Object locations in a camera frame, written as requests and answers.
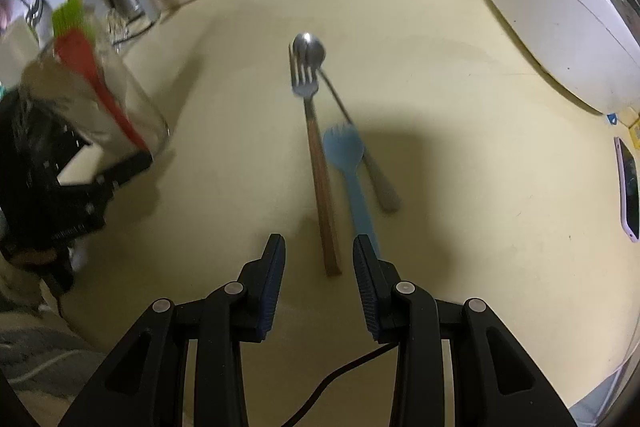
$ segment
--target smartphone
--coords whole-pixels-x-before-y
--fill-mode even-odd
[[[626,235],[636,243],[640,237],[640,205],[638,200],[638,174],[636,160],[624,142],[615,137],[620,178],[620,221]]]

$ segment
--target blue utensil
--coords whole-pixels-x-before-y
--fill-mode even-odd
[[[324,137],[322,137],[322,146],[326,159],[342,172],[347,183],[355,235],[367,234],[376,256],[380,258],[380,248],[373,230],[373,222],[356,174],[356,169],[364,154],[364,143],[360,139],[358,130],[351,124],[331,127],[325,131]]]

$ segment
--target purple phone case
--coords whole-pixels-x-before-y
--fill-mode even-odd
[[[622,229],[626,232],[634,243],[638,242],[638,238],[631,231],[626,222],[626,180],[625,180],[625,166],[622,159],[622,141],[620,138],[615,137],[613,141],[616,144],[616,157],[618,158],[618,179],[620,180],[620,222],[622,223]]]

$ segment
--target screw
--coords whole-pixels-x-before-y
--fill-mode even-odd
[[[230,282],[225,286],[225,293],[228,295],[238,295],[243,289],[244,286],[242,286],[242,283]]]
[[[156,313],[164,313],[170,307],[171,302],[169,302],[167,299],[158,299],[156,302],[154,302],[154,305],[151,306],[151,309],[153,309],[153,311],[155,311]]]
[[[398,291],[398,293],[402,293],[404,295],[409,295],[409,294],[415,292],[415,286],[413,284],[411,284],[410,282],[401,281],[398,284],[396,284],[396,290]]]
[[[481,299],[471,299],[469,308],[476,313],[482,313],[486,309],[486,304]]]

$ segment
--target wooden fork handle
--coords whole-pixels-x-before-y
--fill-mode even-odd
[[[311,169],[314,174],[314,188],[316,190],[316,205],[318,207],[318,222],[320,225],[320,241],[324,253],[324,270],[327,275],[340,275],[340,251],[335,235],[334,206],[331,200],[329,172],[320,141],[318,121],[314,114],[306,111],[306,133],[309,139],[311,154]]]

